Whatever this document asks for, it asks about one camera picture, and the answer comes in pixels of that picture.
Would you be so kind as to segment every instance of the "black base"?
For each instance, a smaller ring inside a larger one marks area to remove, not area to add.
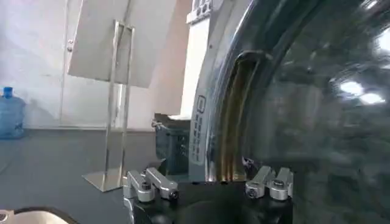
[[[134,203],[135,224],[229,224],[292,223],[293,204],[275,201],[267,195],[250,200],[245,195],[245,182],[180,183],[176,202],[156,199],[150,203]]]

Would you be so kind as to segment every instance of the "stainless steel frame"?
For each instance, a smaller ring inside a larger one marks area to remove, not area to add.
[[[112,135],[112,116],[113,116],[113,101],[114,101],[114,84],[116,76],[116,66],[117,66],[117,53],[119,45],[119,30],[120,27],[123,29],[128,29],[131,33],[131,43],[130,43],[130,52],[129,52],[129,66],[127,71],[127,85],[125,93],[125,105],[124,105],[124,117],[122,123],[122,140],[121,140],[121,157],[118,164],[110,164],[110,154],[114,150],[110,146],[110,137]],[[105,158],[104,158],[104,167],[103,171],[89,173],[83,177],[90,182],[93,186],[98,188],[102,192],[110,191],[122,187],[122,177],[124,175],[123,164],[125,158],[125,149],[126,149],[126,136],[127,136],[127,118],[129,116],[129,100],[130,100],[130,79],[131,79],[131,69],[132,69],[132,57],[133,57],[133,41],[134,41],[134,31],[133,27],[127,27],[124,24],[121,24],[119,21],[115,20],[115,31],[113,38],[113,54],[112,54],[112,66],[110,74],[110,86],[108,92],[108,115],[107,115],[107,129],[105,136]]]

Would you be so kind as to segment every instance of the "bolt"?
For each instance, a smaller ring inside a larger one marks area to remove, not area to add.
[[[254,189],[250,189],[247,191],[247,195],[250,199],[256,199],[257,198],[257,193]]]
[[[169,199],[170,200],[176,200],[179,198],[179,192],[178,191],[171,191],[169,193]]]

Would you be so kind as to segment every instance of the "floor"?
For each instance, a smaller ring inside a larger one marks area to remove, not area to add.
[[[82,175],[102,167],[103,131],[34,130],[0,141],[0,209],[57,208],[81,224],[127,223],[122,190],[102,194]],[[120,137],[112,139],[119,149]],[[154,133],[129,133],[125,169],[156,161]]]

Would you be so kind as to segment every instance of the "white wall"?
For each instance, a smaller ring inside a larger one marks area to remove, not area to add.
[[[80,3],[69,0],[68,38]],[[108,83],[63,75],[65,4],[0,0],[0,87],[26,101],[27,127],[104,127]],[[152,101],[148,89],[132,88],[130,128],[151,130]]]
[[[27,102],[30,127],[59,125],[64,3],[0,0],[0,87]]]

